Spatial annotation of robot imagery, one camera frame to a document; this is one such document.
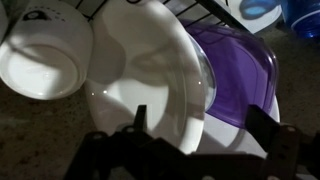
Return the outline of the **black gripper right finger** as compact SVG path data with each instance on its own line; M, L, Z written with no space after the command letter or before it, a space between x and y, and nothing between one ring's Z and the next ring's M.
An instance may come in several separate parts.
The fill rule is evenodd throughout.
M245 117L245 129L253 136L260 147L268 152L279 131L280 124L259 106L250 104Z

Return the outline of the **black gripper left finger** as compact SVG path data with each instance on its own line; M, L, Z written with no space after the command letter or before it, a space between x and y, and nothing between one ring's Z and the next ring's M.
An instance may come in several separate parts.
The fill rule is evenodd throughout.
M146 105L139 105L134 118L133 129L135 132L143 131L147 113Z

